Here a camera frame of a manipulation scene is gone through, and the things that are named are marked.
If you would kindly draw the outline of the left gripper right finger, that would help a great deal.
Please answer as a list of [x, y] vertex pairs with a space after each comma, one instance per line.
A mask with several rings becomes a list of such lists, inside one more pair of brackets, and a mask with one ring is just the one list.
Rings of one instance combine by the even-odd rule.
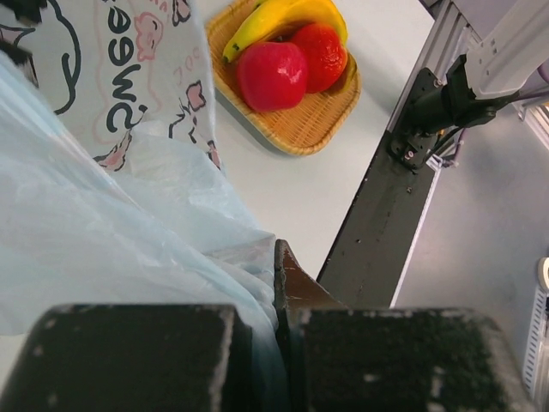
[[532, 411], [503, 332], [464, 308], [349, 308], [274, 247], [294, 411]]

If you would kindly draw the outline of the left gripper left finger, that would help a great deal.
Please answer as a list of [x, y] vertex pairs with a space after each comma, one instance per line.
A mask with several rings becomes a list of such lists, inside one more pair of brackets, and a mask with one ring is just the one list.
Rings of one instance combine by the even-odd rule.
[[250, 411], [251, 332], [225, 305], [58, 306], [34, 324], [4, 411]]

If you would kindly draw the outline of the light blue plastic bag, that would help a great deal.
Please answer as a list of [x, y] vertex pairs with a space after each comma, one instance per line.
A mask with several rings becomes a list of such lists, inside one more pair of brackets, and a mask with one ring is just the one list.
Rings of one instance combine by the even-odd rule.
[[250, 411], [288, 411], [275, 243], [224, 174], [196, 2], [2, 2], [3, 336], [58, 306], [232, 306]]

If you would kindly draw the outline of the red fake fruit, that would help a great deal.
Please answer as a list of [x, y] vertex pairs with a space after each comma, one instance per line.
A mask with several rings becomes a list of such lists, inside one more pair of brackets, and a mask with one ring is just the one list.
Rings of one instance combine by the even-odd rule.
[[289, 42], [251, 45], [237, 64], [239, 90], [254, 112], [294, 108], [305, 96], [307, 78], [305, 55]]

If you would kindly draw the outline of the orange fake persimmon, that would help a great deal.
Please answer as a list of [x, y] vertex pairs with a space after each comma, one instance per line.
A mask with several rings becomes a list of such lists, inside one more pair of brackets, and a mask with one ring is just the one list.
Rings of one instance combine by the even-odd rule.
[[300, 28], [291, 38], [308, 64], [307, 94], [331, 88], [347, 66], [347, 50], [338, 33], [328, 24], [312, 23]]

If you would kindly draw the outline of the yellow fake banana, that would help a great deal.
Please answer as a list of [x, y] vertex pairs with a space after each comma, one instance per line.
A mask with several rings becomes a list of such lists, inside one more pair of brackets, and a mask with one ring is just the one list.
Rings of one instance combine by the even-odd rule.
[[260, 1], [226, 42], [222, 58], [231, 63], [250, 45], [311, 23], [329, 25], [347, 43], [347, 24], [333, 1]]

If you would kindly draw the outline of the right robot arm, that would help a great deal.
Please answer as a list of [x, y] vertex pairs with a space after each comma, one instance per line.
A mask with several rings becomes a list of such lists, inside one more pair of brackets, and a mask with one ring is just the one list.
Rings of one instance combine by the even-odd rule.
[[479, 45], [458, 57], [445, 86], [413, 103], [411, 129], [434, 134], [488, 123], [547, 60], [548, 2], [516, 2]]

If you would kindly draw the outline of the woven bamboo tray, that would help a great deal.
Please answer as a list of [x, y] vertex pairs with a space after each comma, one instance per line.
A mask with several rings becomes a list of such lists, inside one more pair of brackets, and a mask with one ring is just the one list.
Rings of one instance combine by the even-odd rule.
[[267, 113], [253, 112], [238, 90], [236, 64], [225, 64], [222, 49], [255, 8], [254, 1], [234, 1], [206, 26], [216, 91], [222, 105], [252, 134], [262, 136], [290, 155], [312, 155], [324, 148], [356, 106], [361, 78], [354, 57], [342, 78], [322, 94], [309, 94], [295, 108]]

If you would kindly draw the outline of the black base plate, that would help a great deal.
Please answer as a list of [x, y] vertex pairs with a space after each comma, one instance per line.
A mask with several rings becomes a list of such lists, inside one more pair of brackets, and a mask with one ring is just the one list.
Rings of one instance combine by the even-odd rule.
[[434, 90], [434, 79], [421, 69], [408, 80], [319, 273], [320, 285], [344, 306], [393, 304], [436, 172], [405, 167], [391, 146], [406, 104]]

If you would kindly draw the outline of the aluminium frame rail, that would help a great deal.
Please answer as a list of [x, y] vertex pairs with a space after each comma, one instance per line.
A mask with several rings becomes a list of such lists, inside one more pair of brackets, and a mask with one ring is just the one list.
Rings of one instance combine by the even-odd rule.
[[469, 26], [467, 17], [454, 2], [446, 1], [439, 10], [436, 24], [431, 31], [431, 42], [425, 46], [425, 51], [428, 53], [425, 63], [437, 75], [446, 76], [446, 82], [443, 85], [445, 86], [447, 73], [458, 57], [475, 48], [485, 37], [480, 37]]

